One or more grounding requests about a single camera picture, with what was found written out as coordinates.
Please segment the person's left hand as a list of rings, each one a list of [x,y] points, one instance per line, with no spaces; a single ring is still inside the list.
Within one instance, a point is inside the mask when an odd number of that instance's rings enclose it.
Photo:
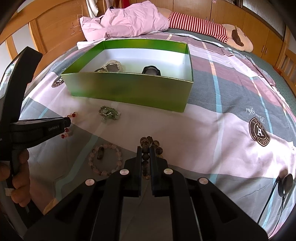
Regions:
[[[13,177],[12,184],[14,190],[11,192],[11,199],[21,207],[27,206],[31,200],[30,195],[30,171],[29,171],[29,152],[24,149],[19,155],[20,171]]]

